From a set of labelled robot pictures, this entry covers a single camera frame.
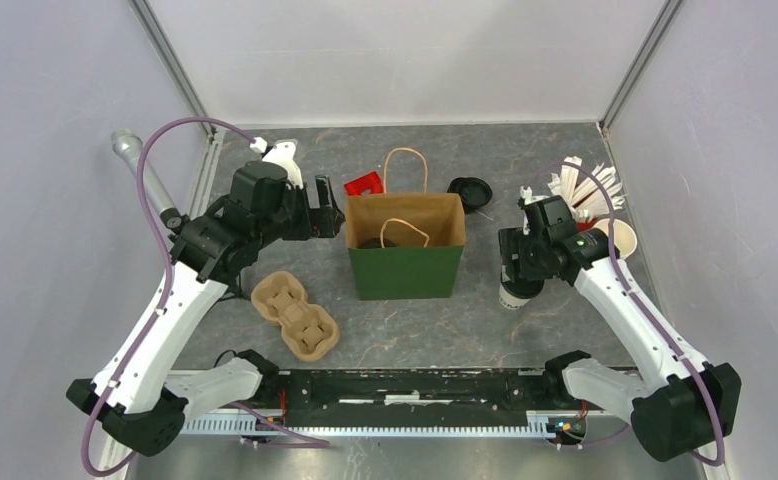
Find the white paper coffee cup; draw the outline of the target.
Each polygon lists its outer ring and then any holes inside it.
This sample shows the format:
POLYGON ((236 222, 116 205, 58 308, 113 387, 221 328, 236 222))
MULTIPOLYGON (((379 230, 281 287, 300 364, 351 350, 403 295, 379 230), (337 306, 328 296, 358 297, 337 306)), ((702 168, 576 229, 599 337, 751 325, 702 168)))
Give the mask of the white paper coffee cup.
POLYGON ((502 282, 499 287, 499 302, 502 307, 517 310, 539 293, 534 282, 502 282))

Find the green paper bag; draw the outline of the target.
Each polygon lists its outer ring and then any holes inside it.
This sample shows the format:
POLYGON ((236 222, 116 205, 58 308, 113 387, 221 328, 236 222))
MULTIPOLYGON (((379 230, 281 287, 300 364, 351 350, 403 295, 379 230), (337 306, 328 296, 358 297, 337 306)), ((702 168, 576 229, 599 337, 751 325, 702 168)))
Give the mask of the green paper bag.
POLYGON ((449 298, 466 245, 466 220, 460 197, 429 189, 426 158, 410 147, 396 147, 383 164, 381 194, 346 200, 344 236, 361 301, 449 298), (399 152, 417 156, 423 164, 420 192, 391 192, 390 159, 399 152), (374 237, 397 247, 359 249, 374 237))

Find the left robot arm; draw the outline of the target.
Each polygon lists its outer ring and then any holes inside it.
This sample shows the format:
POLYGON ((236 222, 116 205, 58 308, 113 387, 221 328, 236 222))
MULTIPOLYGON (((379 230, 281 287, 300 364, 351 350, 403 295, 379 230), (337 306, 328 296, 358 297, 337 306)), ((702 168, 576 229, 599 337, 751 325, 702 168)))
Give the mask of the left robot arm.
POLYGON ((185 424, 248 400, 271 405, 279 394, 274 366, 249 350, 192 376, 169 374, 207 312, 233 291, 244 269, 277 240, 333 238, 344 215, 326 175, 315 178, 317 206, 286 168, 250 161, 233 175, 228 194, 171 235, 165 275, 133 332, 95 377, 77 379, 66 396, 131 451, 151 457, 185 424))

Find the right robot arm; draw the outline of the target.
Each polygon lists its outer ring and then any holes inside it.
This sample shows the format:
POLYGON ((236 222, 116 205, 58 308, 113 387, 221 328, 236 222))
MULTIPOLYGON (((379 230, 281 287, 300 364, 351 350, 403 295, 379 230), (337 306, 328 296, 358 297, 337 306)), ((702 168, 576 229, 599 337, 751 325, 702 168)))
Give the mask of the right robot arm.
POLYGON ((665 462, 716 447, 724 460, 742 381, 728 363, 712 364, 646 297, 626 261, 597 228, 580 230, 559 196, 522 198, 519 227, 498 232, 499 300, 519 309, 559 279, 595 308, 636 364, 632 376, 575 350, 546 362, 542 392, 556 408, 585 401, 626 422, 643 449, 665 462))

